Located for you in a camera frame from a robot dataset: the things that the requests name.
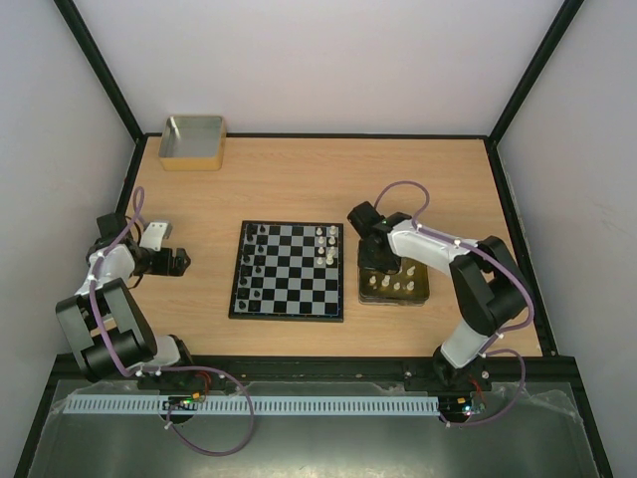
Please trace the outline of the gold tin tray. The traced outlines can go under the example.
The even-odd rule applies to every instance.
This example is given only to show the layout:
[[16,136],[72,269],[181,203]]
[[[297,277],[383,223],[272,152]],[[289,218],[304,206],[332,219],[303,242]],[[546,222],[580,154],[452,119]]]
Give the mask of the gold tin tray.
[[422,306],[430,297],[428,268],[402,258],[395,274],[358,269],[358,299],[363,304]]

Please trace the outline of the black white chess board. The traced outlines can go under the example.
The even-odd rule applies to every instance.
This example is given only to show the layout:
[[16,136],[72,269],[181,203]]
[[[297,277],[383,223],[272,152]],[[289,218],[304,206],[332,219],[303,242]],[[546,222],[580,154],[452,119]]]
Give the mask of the black white chess board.
[[228,317],[341,323],[343,245],[341,223],[243,221]]

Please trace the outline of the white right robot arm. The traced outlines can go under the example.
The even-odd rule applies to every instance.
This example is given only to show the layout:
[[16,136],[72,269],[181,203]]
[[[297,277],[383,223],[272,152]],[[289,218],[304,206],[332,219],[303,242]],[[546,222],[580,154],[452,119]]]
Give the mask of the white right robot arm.
[[433,268],[452,283],[461,321],[433,354],[433,373],[443,388],[458,388],[478,358],[508,331],[533,322],[534,303],[507,245],[498,237],[475,241],[428,228],[415,218],[385,217],[368,202],[350,212],[359,236],[357,265],[385,275],[399,272],[403,259]]

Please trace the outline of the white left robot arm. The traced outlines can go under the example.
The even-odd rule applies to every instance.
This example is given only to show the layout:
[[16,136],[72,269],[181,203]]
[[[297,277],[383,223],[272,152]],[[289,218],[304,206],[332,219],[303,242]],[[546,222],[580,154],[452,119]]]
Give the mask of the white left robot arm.
[[100,236],[88,250],[88,274],[73,296],[56,305],[56,316],[80,372],[90,382],[117,375],[159,375],[193,364],[175,335],[156,335],[128,282],[147,276],[181,277],[191,264],[183,248],[165,247],[172,224],[148,223],[111,213],[97,219]]

